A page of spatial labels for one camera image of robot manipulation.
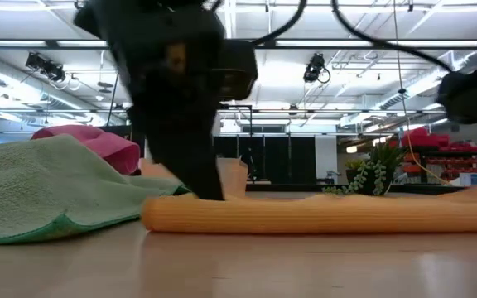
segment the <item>table surface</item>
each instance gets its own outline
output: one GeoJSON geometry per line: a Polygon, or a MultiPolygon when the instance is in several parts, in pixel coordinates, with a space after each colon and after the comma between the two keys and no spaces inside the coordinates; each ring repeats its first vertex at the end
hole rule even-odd
{"type": "Polygon", "coordinates": [[[132,222],[0,246],[3,297],[477,298],[477,234],[181,235],[132,222]]]}

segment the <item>potted plant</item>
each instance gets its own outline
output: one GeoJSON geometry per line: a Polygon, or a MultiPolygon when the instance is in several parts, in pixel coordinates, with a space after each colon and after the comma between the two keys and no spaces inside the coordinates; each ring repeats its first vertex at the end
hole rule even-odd
{"type": "Polygon", "coordinates": [[[401,164],[406,150],[390,146],[389,142],[377,144],[369,160],[361,164],[349,186],[341,189],[325,188],[324,192],[338,195],[384,195],[393,181],[395,169],[401,164]]]}
{"type": "Polygon", "coordinates": [[[358,174],[358,169],[363,163],[363,159],[351,159],[345,162],[345,167],[347,168],[347,170],[345,170],[345,174],[347,175],[347,181],[349,183],[354,181],[354,178],[358,174]]]}

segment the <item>green cloth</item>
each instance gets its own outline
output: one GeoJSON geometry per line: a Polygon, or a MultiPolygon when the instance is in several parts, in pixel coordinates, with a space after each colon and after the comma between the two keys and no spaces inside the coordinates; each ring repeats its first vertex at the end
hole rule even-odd
{"type": "Polygon", "coordinates": [[[184,192],[120,175],[69,135],[0,145],[0,244],[40,242],[137,219],[147,196],[184,192]]]}

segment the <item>pink cloth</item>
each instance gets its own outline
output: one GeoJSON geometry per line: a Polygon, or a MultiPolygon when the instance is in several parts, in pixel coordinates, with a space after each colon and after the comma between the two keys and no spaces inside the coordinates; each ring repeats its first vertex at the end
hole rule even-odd
{"type": "Polygon", "coordinates": [[[84,125],[64,125],[42,128],[32,139],[69,134],[105,159],[115,170],[124,175],[132,174],[139,162],[139,145],[100,128],[84,125]]]}

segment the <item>orange cloth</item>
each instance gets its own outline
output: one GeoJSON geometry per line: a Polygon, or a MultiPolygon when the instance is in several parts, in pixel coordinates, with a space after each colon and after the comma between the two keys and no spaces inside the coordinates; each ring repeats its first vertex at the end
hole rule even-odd
{"type": "Polygon", "coordinates": [[[467,233],[477,232],[477,188],[398,198],[165,196],[147,200],[142,221],[150,231],[179,233],[467,233]]]}

